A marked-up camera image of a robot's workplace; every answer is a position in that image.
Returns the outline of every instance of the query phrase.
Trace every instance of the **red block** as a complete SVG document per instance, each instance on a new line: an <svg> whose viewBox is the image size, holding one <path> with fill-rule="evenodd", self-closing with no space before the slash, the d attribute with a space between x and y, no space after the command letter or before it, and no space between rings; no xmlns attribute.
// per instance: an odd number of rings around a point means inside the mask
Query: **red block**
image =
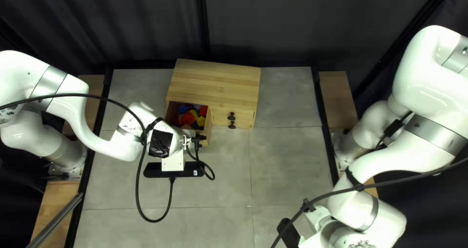
<svg viewBox="0 0 468 248"><path fill-rule="evenodd" d="M200 107L200 116L204 116L206 118L206 113L208 112L208 106L201 106Z"/></svg>
<svg viewBox="0 0 468 248"><path fill-rule="evenodd" d="M182 116L182 125L192 125L194 122L195 122L195 117L190 113L190 112L187 112L187 113L184 113L184 115Z"/></svg>

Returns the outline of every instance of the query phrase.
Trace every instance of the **metal pole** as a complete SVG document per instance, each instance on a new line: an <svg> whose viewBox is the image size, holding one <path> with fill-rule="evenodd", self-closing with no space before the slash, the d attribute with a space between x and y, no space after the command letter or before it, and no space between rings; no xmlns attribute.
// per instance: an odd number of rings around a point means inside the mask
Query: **metal pole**
<svg viewBox="0 0 468 248"><path fill-rule="evenodd" d="M26 248L39 247L62 222L67 214L72 211L83 200L83 193L78 193L65 207L50 221L50 223L42 229L42 231L26 246Z"/></svg>

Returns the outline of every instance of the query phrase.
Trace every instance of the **black drawer knob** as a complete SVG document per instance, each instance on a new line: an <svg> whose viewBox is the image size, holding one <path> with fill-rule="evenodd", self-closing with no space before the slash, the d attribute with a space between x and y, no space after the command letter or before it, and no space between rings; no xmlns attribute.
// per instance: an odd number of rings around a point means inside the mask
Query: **black drawer knob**
<svg viewBox="0 0 468 248"><path fill-rule="evenodd" d="M231 124L228 125L227 127L229 127L230 129L235 129L234 121L231 121Z"/></svg>
<svg viewBox="0 0 468 248"><path fill-rule="evenodd" d="M229 121L235 121L234 112L230 113L231 115L227 117Z"/></svg>

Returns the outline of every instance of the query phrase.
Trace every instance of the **wooden box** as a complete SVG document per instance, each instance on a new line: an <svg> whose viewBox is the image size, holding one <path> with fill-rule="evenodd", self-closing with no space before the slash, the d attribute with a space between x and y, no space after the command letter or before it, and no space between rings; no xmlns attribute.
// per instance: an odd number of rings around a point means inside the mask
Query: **wooden box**
<svg viewBox="0 0 468 248"><path fill-rule="evenodd" d="M260 68L216 62L178 59L167 102L208 105L212 123L252 128L258 102Z"/></svg>

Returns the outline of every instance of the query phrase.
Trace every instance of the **gray floor tile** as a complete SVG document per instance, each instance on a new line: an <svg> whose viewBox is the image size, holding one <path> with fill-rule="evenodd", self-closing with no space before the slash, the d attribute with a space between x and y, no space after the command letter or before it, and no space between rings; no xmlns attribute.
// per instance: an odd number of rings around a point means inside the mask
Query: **gray floor tile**
<svg viewBox="0 0 468 248"><path fill-rule="evenodd" d="M321 125L310 67L262 68L255 127Z"/></svg>
<svg viewBox="0 0 468 248"><path fill-rule="evenodd" d="M75 248L253 248L252 207L175 208L155 224L136 209L84 210ZM158 217L164 209L145 209Z"/></svg>
<svg viewBox="0 0 468 248"><path fill-rule="evenodd" d="M109 98L129 106L132 102L145 102L164 117L166 94L173 69L117 69L112 75ZM115 130L125 111L108 103L101 130Z"/></svg>
<svg viewBox="0 0 468 248"><path fill-rule="evenodd" d="M102 131L104 139L112 131ZM210 165L214 181L206 177L178 178L174 183L172 207L220 207L251 205L250 163L247 129L214 129L210 146L200 150ZM146 156L146 163L154 158ZM135 208L135 173L138 160L124 162L96 154L85 197L84 209ZM140 203L144 208L167 206L169 181L140 177Z"/></svg>
<svg viewBox="0 0 468 248"><path fill-rule="evenodd" d="M255 206L254 211L254 241L255 248L269 248L278 236L276 227L282 218L291 218L299 210L300 205L288 206ZM294 226L300 235L305 238L312 236L312 230L307 224L306 218L301 215ZM280 240L277 248L285 248Z"/></svg>
<svg viewBox="0 0 468 248"><path fill-rule="evenodd" d="M254 205L296 205L332 189L322 129L249 130Z"/></svg>

